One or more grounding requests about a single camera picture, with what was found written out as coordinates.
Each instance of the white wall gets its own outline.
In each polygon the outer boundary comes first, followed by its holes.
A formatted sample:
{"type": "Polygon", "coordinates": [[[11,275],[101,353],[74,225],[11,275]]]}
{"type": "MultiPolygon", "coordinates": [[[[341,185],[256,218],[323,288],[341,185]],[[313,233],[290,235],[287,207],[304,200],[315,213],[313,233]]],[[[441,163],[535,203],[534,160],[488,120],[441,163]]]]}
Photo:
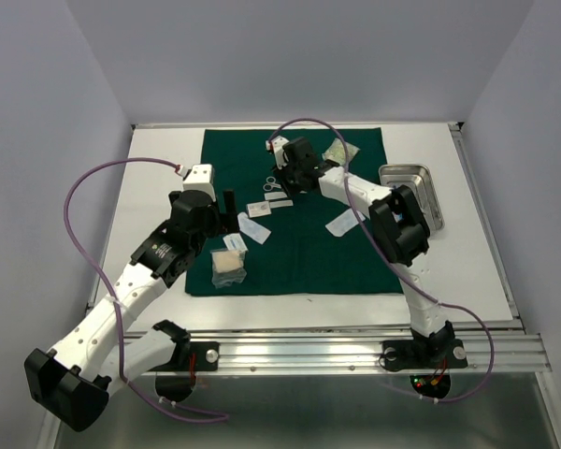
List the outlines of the white wall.
{"type": "Polygon", "coordinates": [[[524,322],[561,393],[561,0],[537,0],[464,127],[524,322]]]}
{"type": "MultiPolygon", "coordinates": [[[[83,314],[94,276],[67,240],[66,190],[124,156],[131,130],[62,0],[0,0],[0,448],[35,447],[43,409],[23,360],[83,314]]],[[[74,226],[105,242],[121,171],[91,181],[74,226]]]]}
{"type": "Polygon", "coordinates": [[[67,0],[133,123],[463,120],[532,0],[67,0]]]}

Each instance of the small package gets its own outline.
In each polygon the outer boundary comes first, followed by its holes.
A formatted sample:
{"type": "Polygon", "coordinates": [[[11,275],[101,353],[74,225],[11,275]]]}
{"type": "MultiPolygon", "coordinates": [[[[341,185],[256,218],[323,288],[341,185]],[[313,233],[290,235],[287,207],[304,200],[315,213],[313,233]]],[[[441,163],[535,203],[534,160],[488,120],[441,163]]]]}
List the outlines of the small package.
{"type": "MultiPolygon", "coordinates": [[[[347,153],[349,154],[349,161],[351,162],[355,155],[359,153],[359,148],[347,142],[347,153]]],[[[324,160],[330,159],[331,161],[335,161],[340,166],[345,165],[345,149],[338,138],[335,138],[330,147],[328,147],[328,150],[322,155],[322,158],[324,160]]]]}
{"type": "Polygon", "coordinates": [[[245,252],[239,250],[213,250],[212,283],[216,288],[228,287],[233,282],[242,283],[247,275],[243,267],[245,252]]]}

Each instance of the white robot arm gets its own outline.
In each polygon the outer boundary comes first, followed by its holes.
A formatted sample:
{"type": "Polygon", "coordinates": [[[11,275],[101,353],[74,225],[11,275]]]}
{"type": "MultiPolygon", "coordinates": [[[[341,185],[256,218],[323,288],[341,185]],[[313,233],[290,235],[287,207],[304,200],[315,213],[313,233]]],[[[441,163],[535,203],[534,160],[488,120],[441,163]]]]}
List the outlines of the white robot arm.
{"type": "MultiPolygon", "coordinates": [[[[266,149],[275,158],[275,178],[289,195],[317,192],[350,206],[345,170],[334,161],[321,161],[305,138],[288,141],[278,136],[266,143],[266,149]]],[[[388,261],[402,277],[424,290],[421,274],[426,266],[430,230],[411,189],[390,189],[352,173],[347,173],[347,180],[354,207],[370,220],[374,240],[388,261]]],[[[465,368],[466,360],[450,357],[453,348],[462,343],[454,337],[453,326],[439,304],[402,281],[401,286],[410,309],[413,340],[385,341],[383,366],[394,371],[430,368],[448,359],[450,368],[465,368]]]]}
{"type": "MultiPolygon", "coordinates": [[[[119,329],[112,302],[120,306],[124,332],[193,264],[207,238],[238,232],[233,192],[224,192],[226,213],[222,213],[212,181],[212,166],[194,166],[184,190],[169,195],[170,218],[131,255],[114,284],[117,298],[106,295],[67,336],[47,352],[35,349],[25,360],[32,398],[73,429],[93,423],[109,396],[124,385],[118,372],[119,329]]],[[[158,323],[125,348],[125,377],[132,381],[154,367],[182,363],[189,345],[184,329],[168,321],[158,323]]]]}

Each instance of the white table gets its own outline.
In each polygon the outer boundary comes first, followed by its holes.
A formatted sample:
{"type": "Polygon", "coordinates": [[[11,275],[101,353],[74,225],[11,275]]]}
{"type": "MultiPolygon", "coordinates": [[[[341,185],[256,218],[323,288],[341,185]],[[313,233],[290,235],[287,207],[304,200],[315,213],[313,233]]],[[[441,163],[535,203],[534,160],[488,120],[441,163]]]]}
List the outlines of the white table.
{"type": "MultiPolygon", "coordinates": [[[[378,123],[346,124],[338,128],[378,126],[382,128],[388,163],[427,166],[437,191],[445,227],[430,240],[429,270],[423,279],[427,290],[443,302],[471,308],[486,321],[511,320],[510,306],[448,125],[378,123]]],[[[197,164],[205,129],[137,129],[129,157],[158,157],[186,166],[197,164]]],[[[264,142],[262,157],[271,157],[264,150],[264,142]]],[[[263,180],[268,175],[262,173],[263,180]]],[[[180,178],[164,166],[132,164],[125,169],[104,262],[104,269],[111,279],[119,276],[131,253],[168,217],[167,195],[172,190],[179,190],[180,186],[180,178]]],[[[190,330],[400,326],[410,321],[402,295],[191,297],[184,292],[184,284],[183,275],[139,316],[130,330],[145,331],[163,319],[190,330]]],[[[97,297],[104,294],[105,289],[100,285],[97,297]]],[[[446,312],[454,322],[473,321],[462,312],[446,312]]]]}

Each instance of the green mat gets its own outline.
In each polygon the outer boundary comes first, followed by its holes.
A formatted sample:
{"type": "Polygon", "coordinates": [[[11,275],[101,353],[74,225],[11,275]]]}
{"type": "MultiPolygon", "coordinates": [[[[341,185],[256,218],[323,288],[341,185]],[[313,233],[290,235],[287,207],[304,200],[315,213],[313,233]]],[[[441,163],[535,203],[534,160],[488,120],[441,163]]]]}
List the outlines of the green mat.
{"type": "MultiPolygon", "coordinates": [[[[361,151],[350,170],[369,181],[378,181],[378,169],[386,164],[382,134],[377,129],[345,129],[342,135],[361,151]]],[[[270,130],[207,130],[202,148],[203,164],[214,166],[216,194],[234,189],[237,209],[264,200],[263,185],[271,176],[274,157],[265,150],[270,130]]],[[[281,133],[289,140],[309,139],[314,151],[324,152],[334,140],[329,130],[300,129],[281,133]]],[[[211,250],[225,248],[222,237],[209,239],[204,252],[187,272],[185,291],[198,297],[220,295],[285,295],[401,293],[401,286],[357,226],[341,238],[324,227],[347,209],[319,194],[294,196],[294,205],[255,218],[272,234],[264,245],[242,235],[249,251],[247,277],[241,284],[215,288],[212,284],[211,250]]]]}

